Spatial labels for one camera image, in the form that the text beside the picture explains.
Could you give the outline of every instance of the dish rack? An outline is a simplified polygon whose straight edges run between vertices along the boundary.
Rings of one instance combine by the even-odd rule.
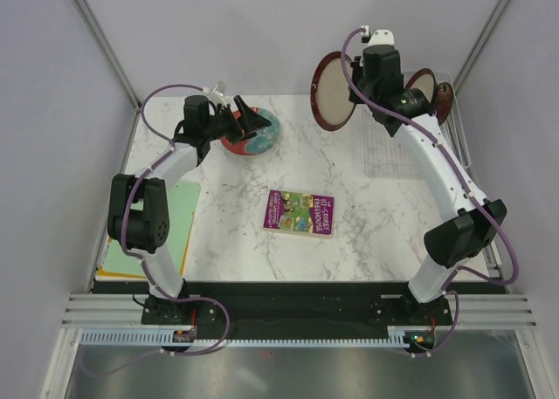
[[[412,72],[404,73],[404,83],[410,79]],[[437,83],[448,82],[454,88],[449,73],[436,72]],[[404,148],[391,138],[384,127],[373,120],[370,110],[365,105],[355,109],[353,122],[354,162],[368,177],[388,177],[396,179],[421,179],[413,159]],[[456,95],[452,111],[441,126],[443,135],[458,157],[464,169],[472,165],[466,143],[464,128]]]

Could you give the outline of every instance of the marble table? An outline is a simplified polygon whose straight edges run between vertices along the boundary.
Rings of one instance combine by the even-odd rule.
[[[328,133],[314,122],[308,95],[247,96],[277,115],[283,135],[271,153],[245,159],[211,145],[185,181],[199,182],[184,277],[205,281],[401,281],[425,257],[424,233],[440,223],[420,179],[369,178],[354,161],[356,110],[343,129]],[[183,118],[182,97],[154,98],[150,124],[171,136]],[[127,173],[152,162],[166,142],[140,122]],[[268,191],[285,189],[335,197],[334,236],[301,237],[264,231]],[[480,254],[470,262],[487,273]],[[457,279],[475,280],[461,272]]]

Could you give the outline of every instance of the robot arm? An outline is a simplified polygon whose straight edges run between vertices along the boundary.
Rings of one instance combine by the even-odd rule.
[[[415,160],[443,220],[440,226],[424,235],[428,255],[404,295],[410,308],[419,308],[440,297],[456,268],[480,253],[494,238],[495,228],[476,210],[472,199],[481,204],[498,224],[504,220],[507,209],[501,200],[490,202],[461,167],[442,134],[430,101],[420,90],[404,88],[400,54],[394,46],[392,32],[377,30],[371,35],[369,27],[365,27],[362,42],[366,44],[362,57],[355,57],[351,64],[353,84],[377,105],[413,119],[438,140],[435,145],[415,127],[372,109],[375,120],[383,124],[389,135]],[[349,99],[362,103],[353,91]],[[438,145],[446,148],[450,161],[468,182],[468,194]]]
[[[235,119],[225,104],[218,84],[214,90],[204,90],[208,96],[194,95],[184,100],[184,120],[177,124],[175,136],[165,152],[153,163],[156,167],[146,174],[118,174],[113,178],[107,229],[120,244],[124,213],[130,192],[138,179],[141,184],[133,203],[143,202],[131,209],[126,228],[126,248],[145,260],[149,274],[150,292],[161,298],[154,281],[169,296],[177,297],[183,288],[183,278],[176,271],[166,244],[169,235],[167,188],[173,188],[188,171],[198,166],[210,151],[210,142],[226,137],[231,143],[252,138],[258,130],[269,127],[270,121],[254,113],[239,97],[233,98],[240,112]],[[214,113],[210,114],[210,104]]]

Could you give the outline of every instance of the book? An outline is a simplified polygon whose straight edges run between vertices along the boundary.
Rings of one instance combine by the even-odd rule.
[[[298,235],[331,237],[334,198],[271,189],[264,229]]]

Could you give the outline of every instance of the red circular plate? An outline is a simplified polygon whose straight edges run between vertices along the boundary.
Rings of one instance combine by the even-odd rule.
[[[417,71],[408,84],[405,86],[406,89],[419,89],[423,95],[425,95],[427,101],[432,104],[435,101],[435,95],[437,94],[437,80],[435,79],[435,73],[431,69],[421,69]]]
[[[438,124],[443,124],[448,115],[452,111],[452,103],[454,102],[454,90],[452,85],[448,82],[439,83],[437,86],[437,96],[433,103],[437,110]]]
[[[342,128],[351,118],[355,104],[349,101],[349,86],[343,77],[342,54],[330,52],[316,67],[311,85],[311,108],[318,125],[326,131]],[[351,58],[346,56],[349,75]]]

